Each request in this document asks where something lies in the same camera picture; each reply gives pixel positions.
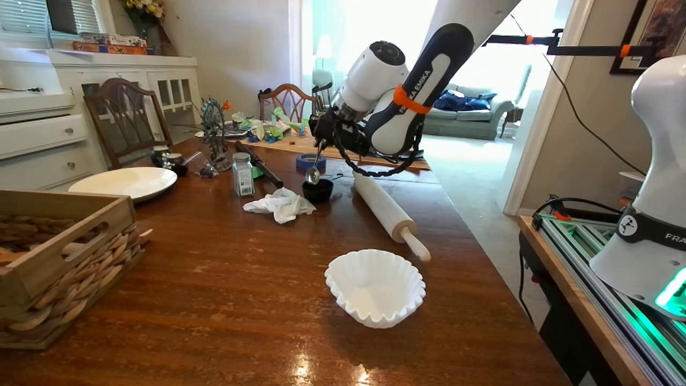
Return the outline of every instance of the jar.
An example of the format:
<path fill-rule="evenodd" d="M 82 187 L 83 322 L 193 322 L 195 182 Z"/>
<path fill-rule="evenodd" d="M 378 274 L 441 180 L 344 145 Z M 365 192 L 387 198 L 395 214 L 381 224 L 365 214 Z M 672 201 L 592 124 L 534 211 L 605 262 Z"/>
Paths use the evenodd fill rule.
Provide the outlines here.
<path fill-rule="evenodd" d="M 254 196 L 254 162 L 248 152 L 236 152 L 234 155 L 234 190 L 239 198 Z"/>

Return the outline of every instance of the dish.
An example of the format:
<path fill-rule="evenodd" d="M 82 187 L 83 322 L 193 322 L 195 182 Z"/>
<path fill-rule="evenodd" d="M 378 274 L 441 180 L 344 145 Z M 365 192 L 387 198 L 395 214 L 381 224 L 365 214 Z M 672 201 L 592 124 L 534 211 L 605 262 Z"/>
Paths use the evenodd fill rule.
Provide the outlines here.
<path fill-rule="evenodd" d="M 356 322 L 370 328 L 392 328 L 425 301 L 426 284 L 418 267 L 402 254 L 361 248 L 329 263 L 327 284 Z"/>
<path fill-rule="evenodd" d="M 74 192 L 129 196 L 134 201 L 151 200 L 176 182 L 171 169 L 123 168 L 89 176 L 69 187 Z"/>

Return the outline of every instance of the wooden rolling pin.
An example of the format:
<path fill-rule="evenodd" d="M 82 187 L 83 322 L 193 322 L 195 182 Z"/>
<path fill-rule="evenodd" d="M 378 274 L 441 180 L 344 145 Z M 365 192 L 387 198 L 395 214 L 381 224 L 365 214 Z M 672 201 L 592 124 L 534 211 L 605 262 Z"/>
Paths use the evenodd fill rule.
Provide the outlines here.
<path fill-rule="evenodd" d="M 423 262 L 431 259 L 430 248 L 412 233 L 412 217 L 370 176 L 353 173 L 353 188 L 362 196 L 372 212 L 397 243 L 407 243 L 412 252 Z"/>

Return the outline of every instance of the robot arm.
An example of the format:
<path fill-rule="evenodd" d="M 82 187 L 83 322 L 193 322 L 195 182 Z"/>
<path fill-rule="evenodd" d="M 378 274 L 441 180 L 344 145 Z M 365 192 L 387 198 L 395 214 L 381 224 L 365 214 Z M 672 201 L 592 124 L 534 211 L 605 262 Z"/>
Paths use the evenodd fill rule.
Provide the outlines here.
<path fill-rule="evenodd" d="M 316 124 L 317 145 L 337 145 L 344 158 L 346 149 L 385 158 L 410 155 L 407 168 L 418 152 L 425 114 L 476 42 L 485 42 L 517 1 L 440 0 L 434 16 L 437 27 L 431 27 L 435 33 L 410 72 L 397 45 L 370 45 L 347 72 L 340 99 Z"/>

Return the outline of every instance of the wooden chair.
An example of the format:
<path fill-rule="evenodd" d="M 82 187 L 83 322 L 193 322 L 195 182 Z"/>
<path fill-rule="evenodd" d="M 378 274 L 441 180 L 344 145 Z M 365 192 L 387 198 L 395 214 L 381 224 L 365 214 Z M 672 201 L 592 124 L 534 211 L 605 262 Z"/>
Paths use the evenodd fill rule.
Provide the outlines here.
<path fill-rule="evenodd" d="M 109 169 L 151 157 L 154 145 L 171 148 L 171 134 L 154 91 L 141 89 L 136 81 L 111 76 L 83 99 L 109 158 Z"/>
<path fill-rule="evenodd" d="M 271 114 L 282 108 L 290 119 L 300 123 L 305 105 L 312 102 L 316 108 L 316 97 L 305 94 L 297 83 L 282 83 L 275 89 L 258 91 L 258 102 L 259 119 L 271 119 Z"/>

